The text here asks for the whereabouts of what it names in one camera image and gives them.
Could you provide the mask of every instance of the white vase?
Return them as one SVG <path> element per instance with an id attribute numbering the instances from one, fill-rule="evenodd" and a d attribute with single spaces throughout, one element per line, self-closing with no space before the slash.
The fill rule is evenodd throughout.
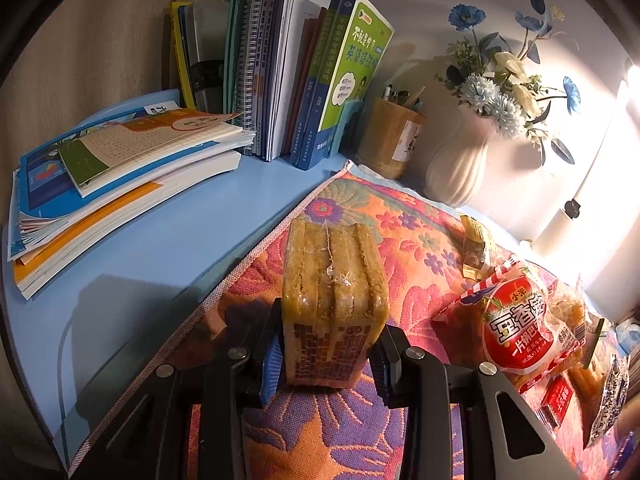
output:
<path id="1" fill-rule="evenodd" d="M 451 207 L 465 205 L 480 189 L 489 140 L 495 133 L 491 117 L 459 106 L 462 124 L 433 154 L 427 167 L 424 194 Z"/>

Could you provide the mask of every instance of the white flower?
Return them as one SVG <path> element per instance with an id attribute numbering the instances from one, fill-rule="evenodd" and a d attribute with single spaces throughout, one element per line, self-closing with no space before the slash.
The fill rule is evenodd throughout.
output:
<path id="1" fill-rule="evenodd" d="M 488 112 L 494 117 L 498 133 L 505 139 L 515 139 L 524 129 L 522 108 L 512 98 L 505 94 L 498 94 L 488 107 Z"/>
<path id="2" fill-rule="evenodd" d="M 463 101 L 468 102 L 476 112 L 482 113 L 498 95 L 498 87 L 490 79 L 472 74 L 460 85 L 460 93 Z"/>
<path id="3" fill-rule="evenodd" d="M 524 70 L 524 65 L 521 60 L 515 57 L 511 52 L 496 52 L 494 56 L 496 72 L 504 72 L 504 69 L 507 69 L 516 76 L 520 82 L 526 83 L 529 80 L 529 76 L 527 76 L 527 72 Z"/>
<path id="4" fill-rule="evenodd" d="M 540 105 L 529 89 L 522 85 L 514 85 L 511 93 L 513 94 L 513 98 L 516 99 L 516 102 L 522 106 L 522 109 L 526 111 L 532 119 L 535 119 L 542 113 Z"/>

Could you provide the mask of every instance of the red snack bag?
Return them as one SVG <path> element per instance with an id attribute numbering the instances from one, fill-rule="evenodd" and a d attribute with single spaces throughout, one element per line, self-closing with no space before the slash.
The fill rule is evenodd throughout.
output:
<path id="1" fill-rule="evenodd" d="M 536 414 L 551 435 L 556 436 L 556 431 L 562 426 L 562 421 L 573 396 L 574 391 L 562 375 L 558 375 L 547 385 L 545 397 L 542 399 L 540 408 L 536 410 Z"/>
<path id="2" fill-rule="evenodd" d="M 452 364 L 473 368 L 492 362 L 520 393 L 580 346 L 546 307 L 545 287 L 529 275 L 530 269 L 507 268 L 502 282 L 495 283 L 494 275 L 477 284 L 486 288 L 466 292 L 432 323 Z"/>

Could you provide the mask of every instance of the floral blanket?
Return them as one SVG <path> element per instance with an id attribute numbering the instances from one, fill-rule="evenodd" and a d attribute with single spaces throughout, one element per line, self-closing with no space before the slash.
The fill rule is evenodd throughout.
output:
<path id="1" fill-rule="evenodd" d="M 412 345 L 448 362 L 430 319 L 472 285 L 461 275 L 462 226 L 457 218 L 424 200 L 379 182 L 372 183 L 344 169 L 305 198 L 185 321 L 114 410 L 162 362 L 178 367 L 206 362 L 214 351 L 214 336 L 223 328 L 231 328 L 235 319 L 246 319 L 268 309 L 282 292 L 287 229 L 295 216 L 313 222 L 369 225 L 388 278 L 388 322 L 402 327 Z M 534 407 L 542 391 L 543 387 L 535 387 L 527 392 L 526 398 Z M 194 414 L 190 478 L 195 478 L 197 408 Z M 315 395 L 281 391 L 266 409 L 246 410 L 245 416 L 247 449 L 255 479 L 398 477 L 406 413 L 383 405 L 376 395 L 368 364 L 354 389 Z M 457 406 L 452 406 L 451 416 L 453 478 L 461 479 L 463 448 Z M 74 465 L 95 437 L 94 434 L 85 443 Z M 582 450 L 575 396 L 558 444 L 582 477 L 594 480 L 605 477 L 617 451 L 610 434 Z"/>

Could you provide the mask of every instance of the pencil holder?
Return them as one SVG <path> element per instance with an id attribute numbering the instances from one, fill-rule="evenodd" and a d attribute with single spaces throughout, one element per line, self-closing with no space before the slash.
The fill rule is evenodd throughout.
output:
<path id="1" fill-rule="evenodd" d="M 414 150 L 425 117 L 376 99 L 356 159 L 385 178 L 400 178 Z"/>

